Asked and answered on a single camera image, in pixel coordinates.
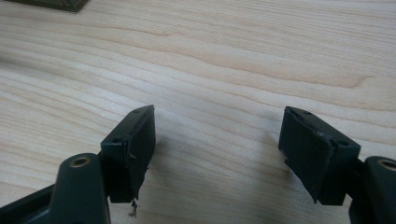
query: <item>light wood surface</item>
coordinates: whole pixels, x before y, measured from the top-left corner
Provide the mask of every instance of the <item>light wood surface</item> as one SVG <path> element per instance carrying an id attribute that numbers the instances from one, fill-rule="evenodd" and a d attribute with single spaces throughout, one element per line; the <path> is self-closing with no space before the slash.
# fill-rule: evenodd
<path id="1" fill-rule="evenodd" d="M 277 141 L 286 105 L 396 159 L 393 1 L 90 0 L 77 14 L 0 2 L 0 205 L 97 153 L 155 105 L 157 148 L 113 223 L 349 223 L 314 204 Z"/>

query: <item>clamp jaw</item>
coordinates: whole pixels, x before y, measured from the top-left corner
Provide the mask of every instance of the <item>clamp jaw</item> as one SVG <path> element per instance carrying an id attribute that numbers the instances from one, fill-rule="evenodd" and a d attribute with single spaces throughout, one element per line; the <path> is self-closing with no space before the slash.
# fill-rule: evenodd
<path id="1" fill-rule="evenodd" d="M 289 106 L 278 147 L 314 202 L 342 205 L 348 194 L 352 224 L 396 223 L 396 161 L 360 161 L 360 145 L 312 113 Z"/>

